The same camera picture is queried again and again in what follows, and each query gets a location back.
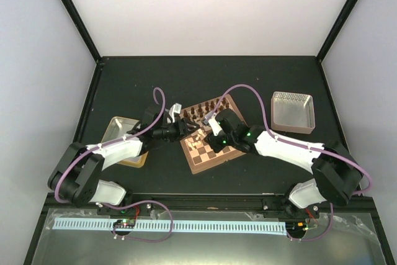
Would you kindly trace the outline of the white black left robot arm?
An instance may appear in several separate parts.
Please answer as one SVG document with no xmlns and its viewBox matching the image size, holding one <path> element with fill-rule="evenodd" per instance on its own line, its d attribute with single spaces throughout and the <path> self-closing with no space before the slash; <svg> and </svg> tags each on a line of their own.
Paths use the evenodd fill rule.
<svg viewBox="0 0 397 265">
<path fill-rule="evenodd" d="M 180 112 L 180 104 L 169 110 L 151 106 L 131 130 L 116 139 L 96 145 L 70 144 L 47 182 L 57 201 L 75 207 L 108 204 L 118 214 L 128 214 L 133 199 L 116 182 L 102 180 L 102 171 L 127 158 L 146 154 L 161 141 L 180 141 L 197 131 L 200 126 Z"/>
</svg>

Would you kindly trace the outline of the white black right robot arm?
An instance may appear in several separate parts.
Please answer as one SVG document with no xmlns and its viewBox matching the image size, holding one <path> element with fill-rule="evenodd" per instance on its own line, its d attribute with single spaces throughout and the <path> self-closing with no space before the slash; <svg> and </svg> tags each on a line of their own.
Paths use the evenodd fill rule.
<svg viewBox="0 0 397 265">
<path fill-rule="evenodd" d="M 231 109 L 208 113 L 204 123 L 211 128 L 205 141 L 215 153 L 231 146 L 243 153 L 280 159 L 312 174 L 311 179 L 294 184 L 284 195 L 281 208 L 288 217 L 297 217 L 307 207 L 322 202 L 346 206 L 359 192 L 364 175 L 339 141 L 310 143 L 279 137 L 263 126 L 246 125 Z"/>
</svg>

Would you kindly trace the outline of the light chess pieces pile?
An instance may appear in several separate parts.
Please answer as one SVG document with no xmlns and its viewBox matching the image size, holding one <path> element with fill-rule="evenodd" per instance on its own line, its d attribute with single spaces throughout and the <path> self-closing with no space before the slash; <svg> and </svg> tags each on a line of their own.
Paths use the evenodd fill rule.
<svg viewBox="0 0 397 265">
<path fill-rule="evenodd" d="M 185 144 L 190 150 L 197 150 L 204 146 L 204 138 L 206 137 L 207 133 L 203 129 L 198 129 L 196 132 L 191 134 L 191 136 L 185 139 Z"/>
</svg>

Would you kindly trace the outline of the wooden chess board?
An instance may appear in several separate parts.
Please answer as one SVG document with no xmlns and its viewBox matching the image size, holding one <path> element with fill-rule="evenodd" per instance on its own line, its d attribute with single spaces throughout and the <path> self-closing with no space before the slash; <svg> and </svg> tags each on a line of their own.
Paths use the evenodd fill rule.
<svg viewBox="0 0 397 265">
<path fill-rule="evenodd" d="M 255 152 L 249 128 L 229 94 L 186 107 L 181 117 L 194 123 L 195 131 L 181 140 L 192 174 Z"/>
</svg>

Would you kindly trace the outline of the dark chess pieces row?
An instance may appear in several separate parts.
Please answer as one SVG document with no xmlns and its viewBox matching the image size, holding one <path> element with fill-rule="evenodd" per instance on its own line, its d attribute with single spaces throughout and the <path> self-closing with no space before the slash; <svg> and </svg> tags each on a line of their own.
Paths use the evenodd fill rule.
<svg viewBox="0 0 397 265">
<path fill-rule="evenodd" d="M 180 117 L 187 118 L 188 120 L 199 122 L 204 120 L 205 116 L 215 108 L 215 106 L 219 103 L 219 107 L 216 110 L 217 112 L 221 111 L 225 108 L 232 109 L 233 99 L 227 95 L 225 98 L 220 100 L 219 97 L 207 100 L 189 107 L 182 108 Z"/>
</svg>

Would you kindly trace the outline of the pink plastic bin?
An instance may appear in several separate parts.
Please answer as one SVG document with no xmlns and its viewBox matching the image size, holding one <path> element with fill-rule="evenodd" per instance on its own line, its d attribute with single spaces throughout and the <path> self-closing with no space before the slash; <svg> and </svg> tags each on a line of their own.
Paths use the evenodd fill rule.
<svg viewBox="0 0 397 265">
<path fill-rule="evenodd" d="M 308 135 L 315 127 L 314 102 L 311 95 L 281 91 L 273 93 L 272 130 Z"/>
</svg>

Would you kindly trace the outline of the black mounting rail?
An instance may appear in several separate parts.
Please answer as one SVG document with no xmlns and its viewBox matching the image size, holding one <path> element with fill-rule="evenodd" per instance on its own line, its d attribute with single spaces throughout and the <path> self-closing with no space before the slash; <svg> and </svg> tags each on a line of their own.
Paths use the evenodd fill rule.
<svg viewBox="0 0 397 265">
<path fill-rule="evenodd" d="M 215 194 L 139 194 L 127 193 L 119 204 L 126 207 L 133 203 L 140 203 L 140 214 L 144 215 L 150 210 L 161 210 L 162 207 L 152 203 L 157 201 L 164 204 L 172 211 L 238 211 L 260 212 L 270 217 L 305 217 L 318 216 L 319 204 L 298 209 L 283 195 L 215 195 Z"/>
</svg>

